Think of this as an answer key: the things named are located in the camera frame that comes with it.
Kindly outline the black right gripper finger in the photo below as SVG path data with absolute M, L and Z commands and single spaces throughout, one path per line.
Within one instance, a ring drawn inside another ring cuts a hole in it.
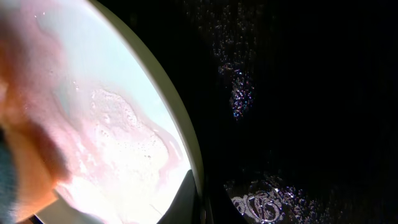
M 158 224 L 200 224 L 200 199 L 192 170 L 189 170 L 169 209 Z

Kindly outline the light blue plate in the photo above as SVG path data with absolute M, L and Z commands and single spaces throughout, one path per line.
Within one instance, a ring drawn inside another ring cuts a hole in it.
M 98 1 L 2 1 L 34 89 L 30 117 L 69 176 L 42 223 L 158 223 L 192 170 L 203 208 L 203 163 L 189 115 L 143 41 Z

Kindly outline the green yellow sponge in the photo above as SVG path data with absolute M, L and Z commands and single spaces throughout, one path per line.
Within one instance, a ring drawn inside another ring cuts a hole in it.
M 57 200 L 69 173 L 57 145 L 29 114 L 21 38 L 1 19 L 1 223 L 19 223 Z

